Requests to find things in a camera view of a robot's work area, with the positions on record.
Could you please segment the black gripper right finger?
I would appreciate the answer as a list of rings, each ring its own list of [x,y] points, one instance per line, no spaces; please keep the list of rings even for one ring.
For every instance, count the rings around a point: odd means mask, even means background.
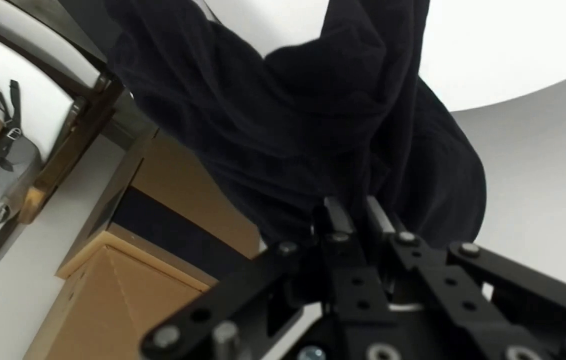
[[[366,240],[364,250],[373,259],[395,257],[400,248],[412,248],[416,234],[388,211],[382,209],[377,197],[366,199]]]

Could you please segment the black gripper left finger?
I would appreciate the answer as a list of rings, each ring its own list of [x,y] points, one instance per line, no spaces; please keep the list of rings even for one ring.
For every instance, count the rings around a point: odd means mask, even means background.
[[[319,203],[315,234],[329,265],[355,266],[362,263],[357,227],[337,197]]]

